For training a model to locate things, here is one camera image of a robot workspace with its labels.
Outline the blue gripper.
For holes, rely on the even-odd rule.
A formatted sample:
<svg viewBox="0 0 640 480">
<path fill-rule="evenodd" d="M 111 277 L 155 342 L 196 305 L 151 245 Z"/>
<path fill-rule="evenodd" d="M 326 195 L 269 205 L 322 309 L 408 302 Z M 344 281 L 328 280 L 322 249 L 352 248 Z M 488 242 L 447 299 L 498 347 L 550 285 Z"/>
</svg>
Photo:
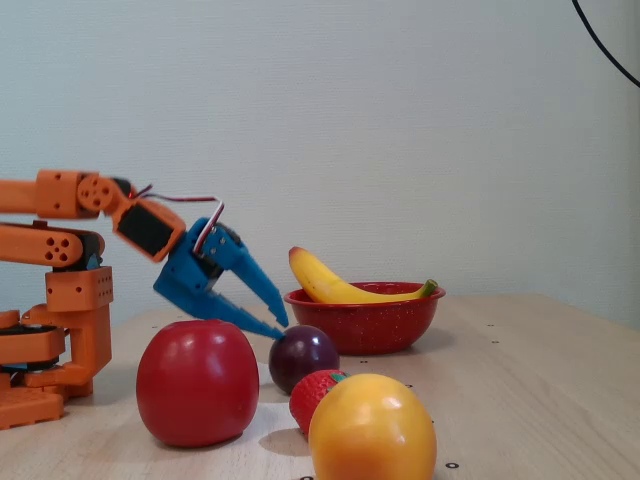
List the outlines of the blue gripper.
<svg viewBox="0 0 640 480">
<path fill-rule="evenodd" d="M 278 288 L 251 256 L 240 236 L 223 224 L 206 223 L 206 218 L 196 220 L 181 237 L 155 281 L 154 290 L 191 317 L 225 321 L 243 331 L 274 340 L 283 338 L 281 330 L 212 292 L 221 275 L 229 271 L 263 301 L 280 326 L 289 326 Z M 199 256 L 193 253 L 198 236 Z"/>
</svg>

